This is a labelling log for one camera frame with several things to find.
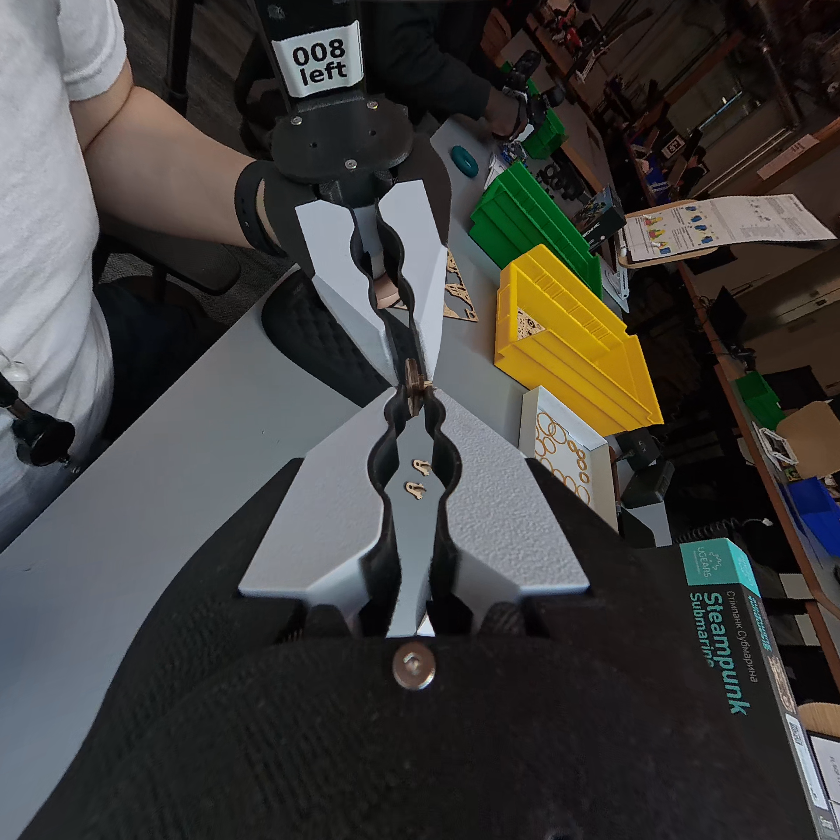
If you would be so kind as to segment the person in white shirt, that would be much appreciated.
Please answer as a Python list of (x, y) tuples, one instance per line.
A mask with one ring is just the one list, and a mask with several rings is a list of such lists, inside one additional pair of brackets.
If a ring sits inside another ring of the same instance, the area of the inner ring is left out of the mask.
[(108, 90), (127, 50), (111, 1), (1, 3), (1, 344), (26, 402), (76, 429), (83, 460), (112, 399), (93, 296), (99, 220), (70, 103)]

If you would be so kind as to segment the large green plastic bin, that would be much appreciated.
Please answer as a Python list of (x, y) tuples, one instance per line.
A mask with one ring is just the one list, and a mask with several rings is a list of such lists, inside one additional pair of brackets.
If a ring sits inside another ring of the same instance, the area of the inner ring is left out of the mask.
[(470, 218), (469, 236), (500, 269), (545, 245), (602, 297), (599, 259), (523, 163), (513, 163), (495, 177)]

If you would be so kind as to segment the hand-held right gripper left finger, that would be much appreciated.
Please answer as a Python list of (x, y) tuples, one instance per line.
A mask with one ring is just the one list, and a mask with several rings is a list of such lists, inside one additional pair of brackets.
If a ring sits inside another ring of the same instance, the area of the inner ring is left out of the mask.
[(392, 504), (402, 388), (387, 388), (311, 448), (250, 562), (242, 596), (333, 606), (352, 634), (384, 636), (402, 582)]

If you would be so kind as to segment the person's left forearm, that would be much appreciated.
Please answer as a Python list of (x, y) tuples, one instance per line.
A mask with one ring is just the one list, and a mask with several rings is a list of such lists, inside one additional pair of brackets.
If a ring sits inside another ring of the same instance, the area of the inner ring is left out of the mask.
[(72, 102), (70, 114), (99, 212), (176, 237), (249, 247), (235, 186), (253, 160), (136, 86), (128, 63), (110, 89)]

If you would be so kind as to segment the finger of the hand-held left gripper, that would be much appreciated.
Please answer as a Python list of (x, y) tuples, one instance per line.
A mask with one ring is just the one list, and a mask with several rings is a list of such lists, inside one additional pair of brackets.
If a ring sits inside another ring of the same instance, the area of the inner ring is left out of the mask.
[(392, 385), (400, 382), (384, 309), (375, 306), (372, 281), (387, 273), (377, 206), (350, 209), (323, 200), (301, 205), (297, 217), (314, 268), (313, 285), (355, 346)]
[(396, 183), (379, 202), (379, 215), (402, 247), (402, 278), (413, 303), (414, 332), (426, 377), (434, 377), (443, 333), (447, 247), (440, 241), (424, 183)]

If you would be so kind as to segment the round wooden gear piece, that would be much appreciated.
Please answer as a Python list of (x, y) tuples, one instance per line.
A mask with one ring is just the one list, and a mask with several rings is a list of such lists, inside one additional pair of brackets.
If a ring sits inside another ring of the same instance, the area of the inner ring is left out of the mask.
[(410, 417), (416, 417), (424, 407), (425, 397), (429, 389), (434, 387), (431, 380), (419, 367), (419, 363), (412, 358), (405, 360), (404, 386), (406, 403)]

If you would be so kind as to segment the small green plastic bin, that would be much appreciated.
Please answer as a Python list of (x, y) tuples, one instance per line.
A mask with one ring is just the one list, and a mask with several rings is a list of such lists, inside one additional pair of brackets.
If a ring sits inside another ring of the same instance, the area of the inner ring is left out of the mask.
[(785, 418), (780, 398), (767, 380), (757, 371), (751, 371), (734, 381), (741, 399), (760, 427), (774, 431)]

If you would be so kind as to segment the black device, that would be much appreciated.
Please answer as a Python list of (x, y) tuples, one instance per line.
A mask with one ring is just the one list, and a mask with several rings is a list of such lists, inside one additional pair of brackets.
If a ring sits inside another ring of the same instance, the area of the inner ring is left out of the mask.
[(665, 459), (656, 436), (640, 427), (617, 434), (616, 443), (622, 452), (620, 459), (633, 471), (621, 497), (623, 506), (637, 509), (663, 503), (675, 468)]

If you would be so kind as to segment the small dark box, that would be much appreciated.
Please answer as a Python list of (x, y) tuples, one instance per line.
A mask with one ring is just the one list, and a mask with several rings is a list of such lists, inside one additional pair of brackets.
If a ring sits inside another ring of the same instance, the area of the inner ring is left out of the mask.
[(581, 210), (572, 216), (571, 222), (594, 253), (626, 225), (626, 216), (619, 196), (612, 185), (605, 185)]

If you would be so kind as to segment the black clip-on microphone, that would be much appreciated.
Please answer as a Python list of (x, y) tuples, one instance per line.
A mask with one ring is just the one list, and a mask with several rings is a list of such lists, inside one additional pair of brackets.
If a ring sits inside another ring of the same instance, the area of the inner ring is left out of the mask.
[(3, 374), (1, 406), (14, 419), (12, 432), (16, 439), (16, 455), (20, 461), (33, 467), (55, 463), (69, 465), (69, 450), (76, 436), (76, 429), (71, 423), (31, 408)]

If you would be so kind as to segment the group of wooden rings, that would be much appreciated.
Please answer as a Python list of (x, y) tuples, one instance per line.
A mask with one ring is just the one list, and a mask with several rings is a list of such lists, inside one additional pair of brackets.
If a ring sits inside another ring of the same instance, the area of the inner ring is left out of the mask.
[(534, 458), (585, 504), (592, 504), (592, 463), (588, 451), (544, 411), (538, 411), (535, 418)]

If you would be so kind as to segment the wooden clipboard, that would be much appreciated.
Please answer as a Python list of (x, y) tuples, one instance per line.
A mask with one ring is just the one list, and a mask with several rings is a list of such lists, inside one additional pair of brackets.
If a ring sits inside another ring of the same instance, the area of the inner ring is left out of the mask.
[(684, 208), (697, 209), (688, 199), (627, 213), (625, 225), (616, 234), (616, 262), (625, 268), (643, 268), (693, 257), (714, 249), (693, 238), (694, 230)]

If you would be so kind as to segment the brown board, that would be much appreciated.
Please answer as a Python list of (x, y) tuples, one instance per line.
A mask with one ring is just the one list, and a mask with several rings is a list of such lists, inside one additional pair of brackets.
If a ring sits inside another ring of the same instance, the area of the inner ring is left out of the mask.
[(803, 479), (839, 471), (839, 419), (829, 402), (813, 402), (790, 417), (789, 440)]

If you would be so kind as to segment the black model kit box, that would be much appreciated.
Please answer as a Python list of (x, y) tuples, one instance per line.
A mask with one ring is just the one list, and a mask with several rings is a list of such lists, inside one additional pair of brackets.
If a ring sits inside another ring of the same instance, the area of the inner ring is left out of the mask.
[(681, 543), (679, 555), (700, 651), (748, 756), (803, 838), (838, 838), (749, 556), (725, 538)]

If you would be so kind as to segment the white cardboard tray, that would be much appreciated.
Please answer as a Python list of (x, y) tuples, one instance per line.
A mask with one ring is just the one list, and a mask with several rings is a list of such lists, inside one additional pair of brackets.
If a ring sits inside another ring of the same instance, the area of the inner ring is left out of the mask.
[(587, 506), (617, 530), (613, 469), (607, 441), (569, 407), (540, 386), (526, 393), (521, 401), (518, 447), (526, 457), (534, 458), (535, 421), (538, 411), (550, 414), (588, 451), (591, 458), (592, 504)]

